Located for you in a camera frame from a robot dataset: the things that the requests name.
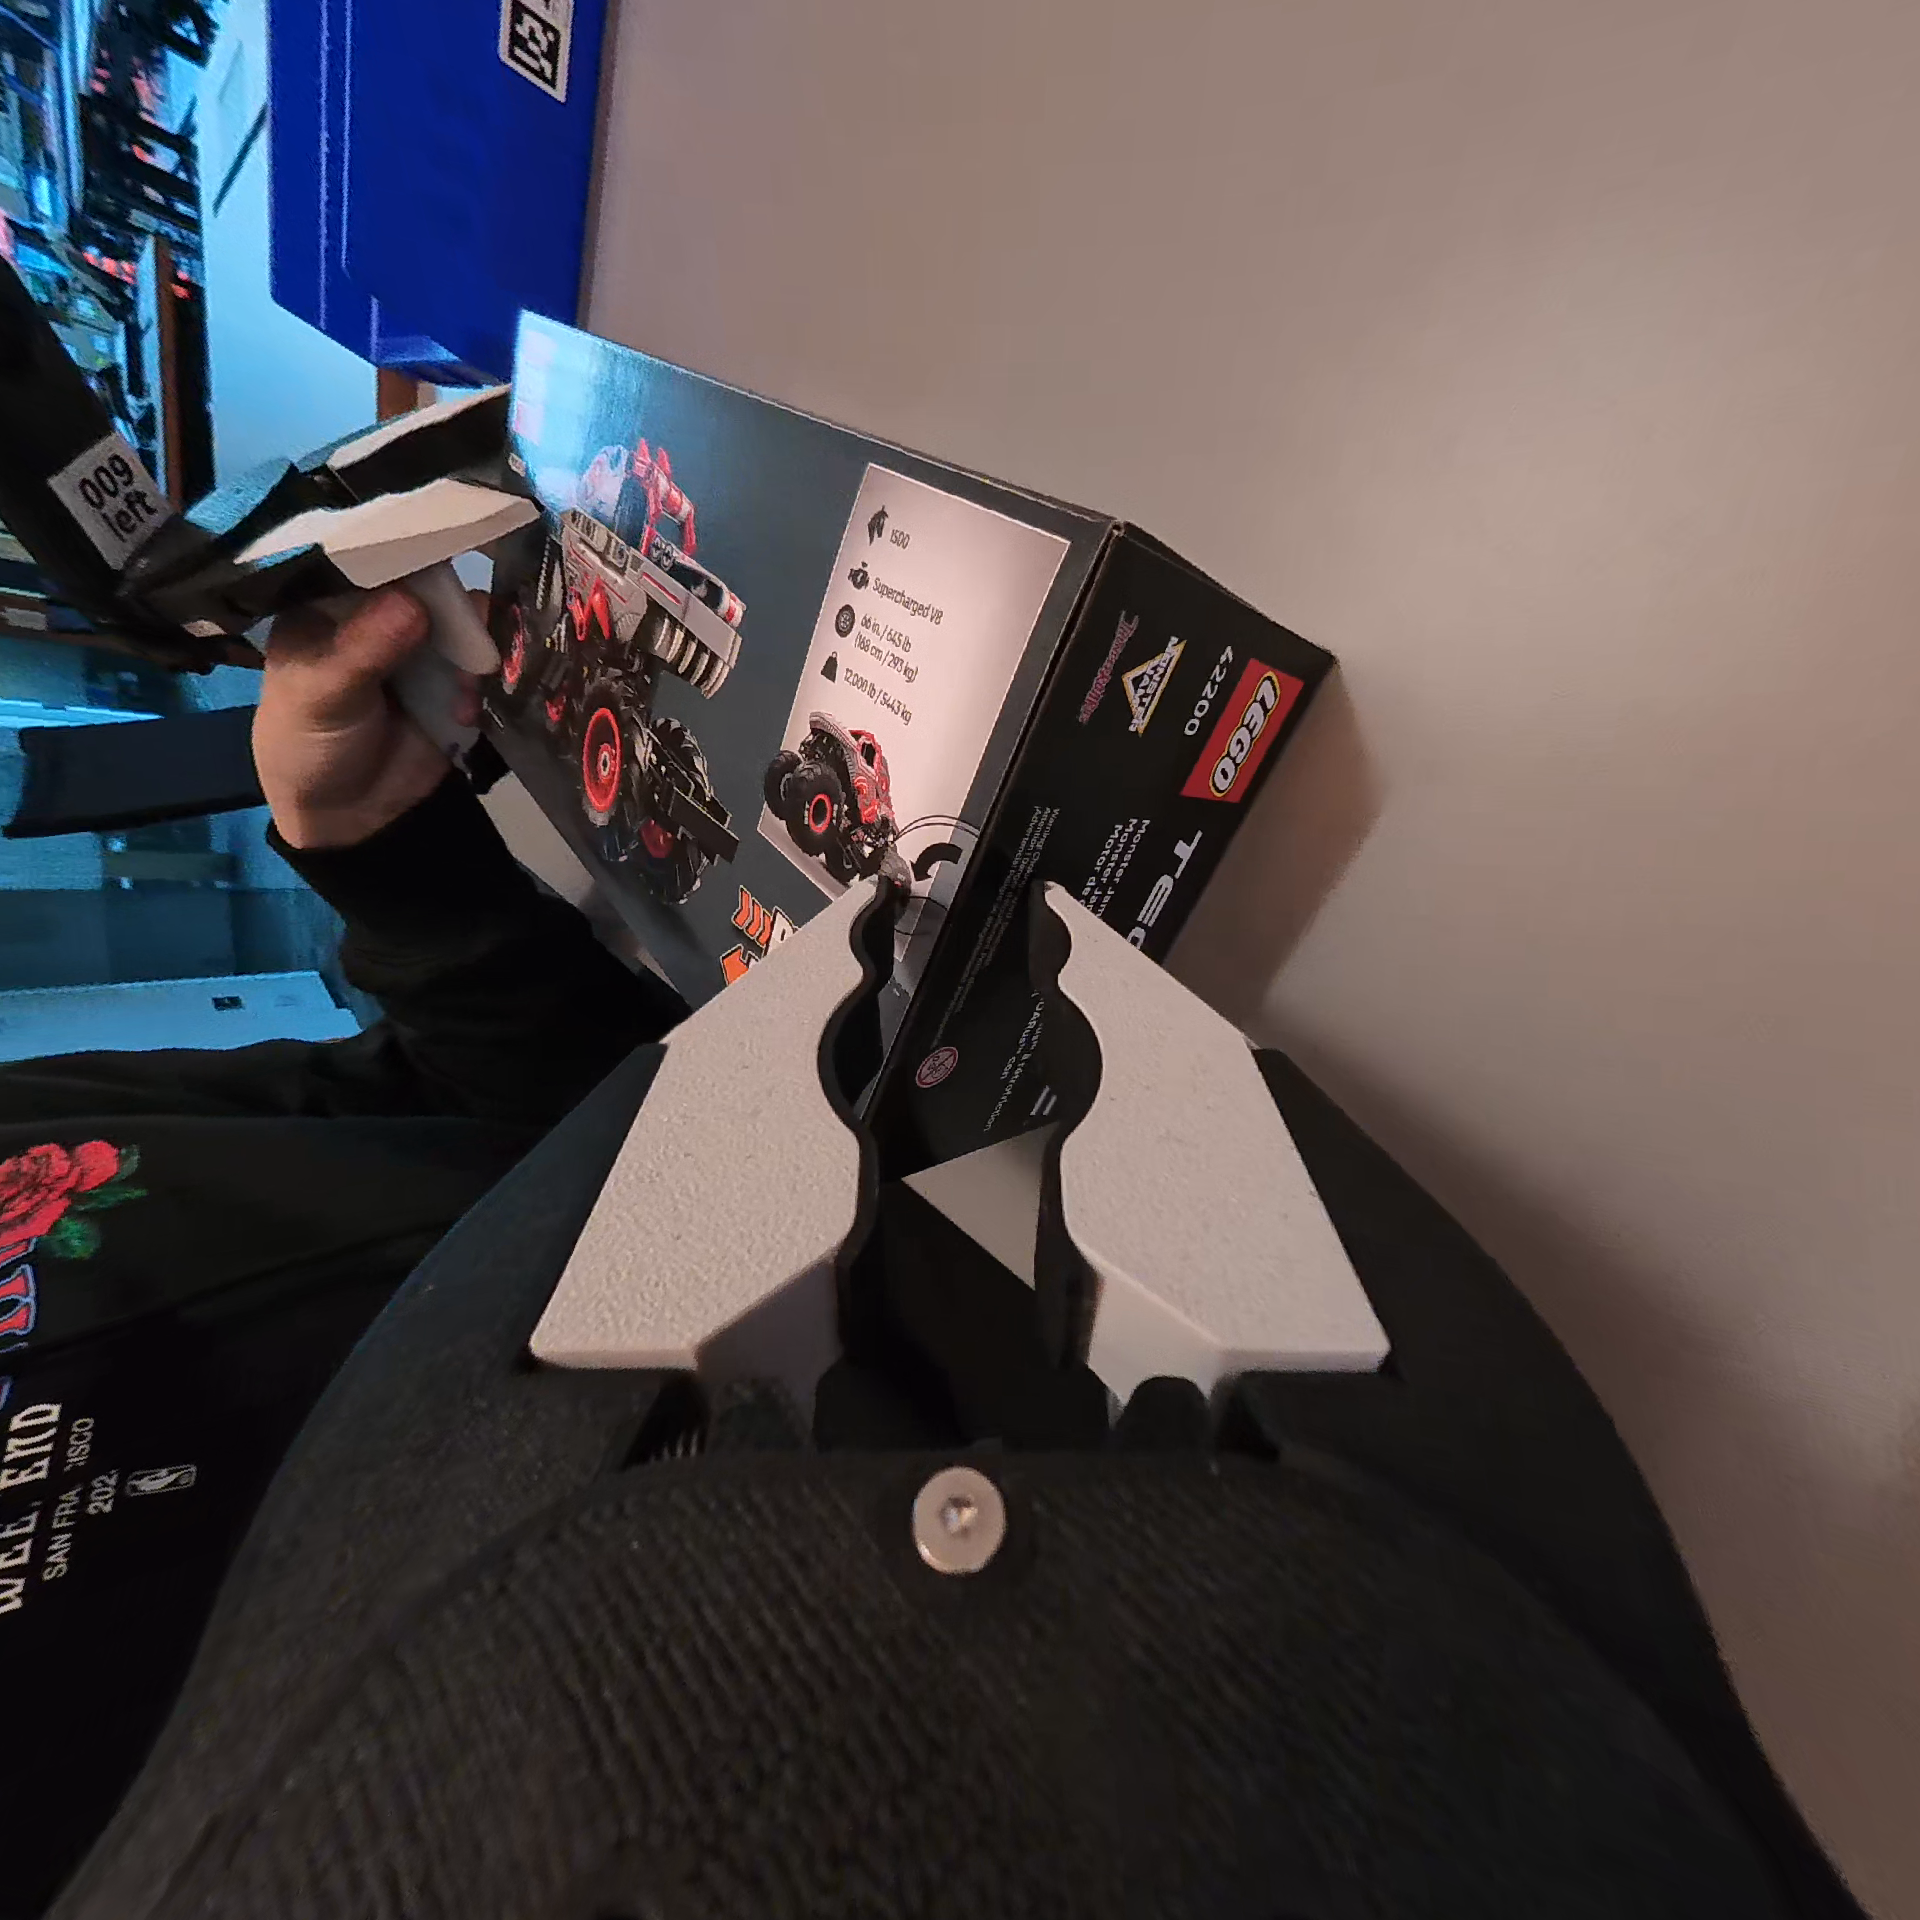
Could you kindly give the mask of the person's left forearm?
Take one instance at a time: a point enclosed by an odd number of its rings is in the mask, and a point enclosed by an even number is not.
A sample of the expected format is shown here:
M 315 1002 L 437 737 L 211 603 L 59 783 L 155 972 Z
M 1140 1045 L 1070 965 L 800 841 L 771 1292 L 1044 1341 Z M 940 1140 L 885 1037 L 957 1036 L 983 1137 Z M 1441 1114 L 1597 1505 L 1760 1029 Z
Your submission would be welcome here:
M 460 774 L 351 847 L 270 838 L 342 919 L 342 972 L 382 1019 L 355 1039 L 263 1046 L 265 1114 L 541 1129 L 688 1014 L 536 887 Z

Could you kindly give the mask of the cluttered shelving unit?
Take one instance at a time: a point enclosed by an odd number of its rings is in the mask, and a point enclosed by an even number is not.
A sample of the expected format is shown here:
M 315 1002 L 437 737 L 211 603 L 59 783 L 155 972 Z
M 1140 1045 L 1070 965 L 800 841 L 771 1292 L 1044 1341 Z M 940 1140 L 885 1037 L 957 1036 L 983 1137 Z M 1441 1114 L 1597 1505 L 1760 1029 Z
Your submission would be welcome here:
M 174 503 L 211 487 L 196 95 L 220 4 L 3 4 L 3 251 Z

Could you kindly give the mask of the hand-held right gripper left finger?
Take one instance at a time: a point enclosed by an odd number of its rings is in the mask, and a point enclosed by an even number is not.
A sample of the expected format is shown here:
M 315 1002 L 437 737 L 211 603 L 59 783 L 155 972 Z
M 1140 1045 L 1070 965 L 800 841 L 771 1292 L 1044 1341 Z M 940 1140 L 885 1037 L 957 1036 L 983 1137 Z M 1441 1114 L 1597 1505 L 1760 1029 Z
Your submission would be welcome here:
M 864 881 L 673 1030 L 534 1323 L 541 1366 L 779 1383 L 811 1412 L 864 1191 L 829 1046 L 886 970 L 889 884 Z

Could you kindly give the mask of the white furniture panel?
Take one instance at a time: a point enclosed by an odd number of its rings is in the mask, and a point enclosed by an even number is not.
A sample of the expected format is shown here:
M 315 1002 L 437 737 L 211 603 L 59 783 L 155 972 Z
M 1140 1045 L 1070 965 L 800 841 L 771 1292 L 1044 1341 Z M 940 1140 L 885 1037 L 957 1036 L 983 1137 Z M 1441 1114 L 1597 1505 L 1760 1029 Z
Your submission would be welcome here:
M 359 1017 L 313 970 L 3 991 L 3 1061 L 73 1052 L 238 1050 L 348 1039 Z

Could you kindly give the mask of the monster truck toy box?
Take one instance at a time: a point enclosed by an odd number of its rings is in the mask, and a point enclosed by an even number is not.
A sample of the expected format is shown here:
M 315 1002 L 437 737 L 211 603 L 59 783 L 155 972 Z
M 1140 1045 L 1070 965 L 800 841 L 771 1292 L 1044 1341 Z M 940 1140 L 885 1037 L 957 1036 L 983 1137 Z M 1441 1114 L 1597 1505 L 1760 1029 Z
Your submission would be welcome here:
M 1025 907 L 1161 962 L 1334 671 L 1104 511 L 520 313 L 486 730 L 688 1004 L 895 881 L 876 1132 L 1043 1126 Z

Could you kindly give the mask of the dark bar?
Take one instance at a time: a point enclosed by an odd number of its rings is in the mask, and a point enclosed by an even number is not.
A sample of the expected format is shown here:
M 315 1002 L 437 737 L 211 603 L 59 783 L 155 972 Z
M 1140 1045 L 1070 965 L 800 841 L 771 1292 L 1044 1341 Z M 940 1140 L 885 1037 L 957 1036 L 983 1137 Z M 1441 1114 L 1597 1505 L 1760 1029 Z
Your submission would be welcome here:
M 120 831 L 263 804 L 251 753 L 256 709 L 191 710 L 103 725 L 24 726 L 13 841 Z

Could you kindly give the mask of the person's left hand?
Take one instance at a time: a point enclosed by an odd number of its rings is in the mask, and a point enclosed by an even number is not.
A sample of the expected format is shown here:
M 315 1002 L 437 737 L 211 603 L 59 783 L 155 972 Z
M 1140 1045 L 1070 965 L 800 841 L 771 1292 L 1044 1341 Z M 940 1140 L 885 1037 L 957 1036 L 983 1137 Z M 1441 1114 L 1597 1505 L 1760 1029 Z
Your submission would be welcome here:
M 398 671 L 425 639 L 425 607 L 401 587 L 361 594 L 342 614 L 305 607 L 271 623 L 251 750 L 271 841 L 308 881 L 416 813 L 441 811 L 425 828 L 433 853 L 499 851 L 468 782 L 398 706 Z

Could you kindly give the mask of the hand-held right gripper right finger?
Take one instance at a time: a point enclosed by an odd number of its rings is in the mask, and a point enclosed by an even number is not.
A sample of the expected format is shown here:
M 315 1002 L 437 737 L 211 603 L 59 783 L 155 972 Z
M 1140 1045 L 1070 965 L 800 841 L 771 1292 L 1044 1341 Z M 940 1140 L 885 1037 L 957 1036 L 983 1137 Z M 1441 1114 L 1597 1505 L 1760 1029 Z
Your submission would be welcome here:
M 1040 1164 L 1044 1354 L 1123 1407 L 1151 1381 L 1214 1407 L 1243 1377 L 1371 1377 L 1388 1333 L 1257 1052 L 1063 884 L 1037 883 L 1053 1137 Z

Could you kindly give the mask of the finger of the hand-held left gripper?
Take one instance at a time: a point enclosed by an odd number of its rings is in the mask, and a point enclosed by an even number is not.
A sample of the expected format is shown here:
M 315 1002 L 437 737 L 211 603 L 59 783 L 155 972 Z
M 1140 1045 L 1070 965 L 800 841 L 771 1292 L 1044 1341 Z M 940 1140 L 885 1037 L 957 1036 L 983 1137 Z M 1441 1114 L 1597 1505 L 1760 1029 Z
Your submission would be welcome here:
M 337 510 L 308 510 L 231 557 L 229 601 L 329 601 L 405 582 L 540 521 L 519 494 L 441 478 Z
M 441 478 L 503 473 L 511 387 L 460 390 L 294 460 L 319 489 L 417 489 Z

